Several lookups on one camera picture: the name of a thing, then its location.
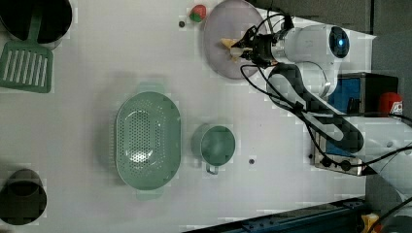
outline green strainer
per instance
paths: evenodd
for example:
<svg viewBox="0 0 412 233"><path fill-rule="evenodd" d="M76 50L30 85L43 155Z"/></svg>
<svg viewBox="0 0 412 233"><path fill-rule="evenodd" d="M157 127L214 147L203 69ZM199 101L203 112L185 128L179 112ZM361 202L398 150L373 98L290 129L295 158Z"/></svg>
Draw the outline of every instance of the green strainer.
<svg viewBox="0 0 412 233"><path fill-rule="evenodd" d="M167 184L181 162L181 118L166 96L146 91L120 108L116 165L125 183L139 190Z"/></svg>

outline red object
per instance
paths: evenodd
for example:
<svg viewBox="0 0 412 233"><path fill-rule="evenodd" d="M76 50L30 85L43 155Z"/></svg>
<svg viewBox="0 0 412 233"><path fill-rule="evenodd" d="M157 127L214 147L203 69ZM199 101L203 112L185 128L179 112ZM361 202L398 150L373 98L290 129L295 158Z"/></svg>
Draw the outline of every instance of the red object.
<svg viewBox="0 0 412 233"><path fill-rule="evenodd" d="M402 115L402 97L394 92L387 92L381 95L379 99L379 112L381 117L387 117L388 114Z"/></svg>
<svg viewBox="0 0 412 233"><path fill-rule="evenodd" d="M374 230L376 233L381 233L381 231L382 231L382 224L377 224L377 225L375 226L375 228L373 228L373 230Z"/></svg>
<svg viewBox="0 0 412 233"><path fill-rule="evenodd" d="M203 5L196 5L190 12L190 18L193 21L201 21L206 17L206 7Z"/></svg>

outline green spatula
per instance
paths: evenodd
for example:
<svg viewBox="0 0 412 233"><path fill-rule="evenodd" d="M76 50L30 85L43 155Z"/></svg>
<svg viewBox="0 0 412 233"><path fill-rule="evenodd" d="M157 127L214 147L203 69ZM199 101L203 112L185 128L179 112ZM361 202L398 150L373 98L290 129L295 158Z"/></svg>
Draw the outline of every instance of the green spatula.
<svg viewBox="0 0 412 233"><path fill-rule="evenodd" d="M0 86L38 93L52 88L52 51L37 43L42 8L35 4L26 41L6 44L0 58Z"/></svg>

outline white table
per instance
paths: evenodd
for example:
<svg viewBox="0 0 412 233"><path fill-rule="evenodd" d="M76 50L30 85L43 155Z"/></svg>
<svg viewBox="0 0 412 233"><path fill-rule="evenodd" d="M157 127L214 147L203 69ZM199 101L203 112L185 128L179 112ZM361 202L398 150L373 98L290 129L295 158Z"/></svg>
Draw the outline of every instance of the white table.
<svg viewBox="0 0 412 233"><path fill-rule="evenodd" d="M181 232L364 195L365 178L309 164L311 143L300 120L245 81L222 78L207 66L200 27L181 29L178 22L193 4L206 4L210 13L218 1L72 3L76 23L54 51L53 93L0 90L0 182L29 168L49 198L34 223L0 222L0 229ZM0 38L2 45L8 40L4 29ZM342 72L370 71L372 38L350 32ZM120 105L147 80L164 83L178 104L183 159L163 195L143 202L117 173L113 125ZM200 168L189 149L192 132L210 120L232 127L237 139L218 176Z"/></svg>

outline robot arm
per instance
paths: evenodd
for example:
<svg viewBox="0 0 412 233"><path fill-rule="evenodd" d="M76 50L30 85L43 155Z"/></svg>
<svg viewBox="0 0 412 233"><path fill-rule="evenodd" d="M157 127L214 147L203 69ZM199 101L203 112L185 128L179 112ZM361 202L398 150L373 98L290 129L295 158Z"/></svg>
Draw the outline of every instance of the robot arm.
<svg viewBox="0 0 412 233"><path fill-rule="evenodd" d="M257 35L252 27L235 47L250 48L241 57L267 68L273 59L281 62L271 71L267 92L282 97L289 109L337 147L363 162L393 152L369 166L390 183L403 200L412 197L412 128L391 117L345 116L324 97L337 85L340 64L349 53L345 31L331 25L286 28L273 35ZM273 102L285 105L282 98ZM412 207L399 215L412 216Z"/></svg>

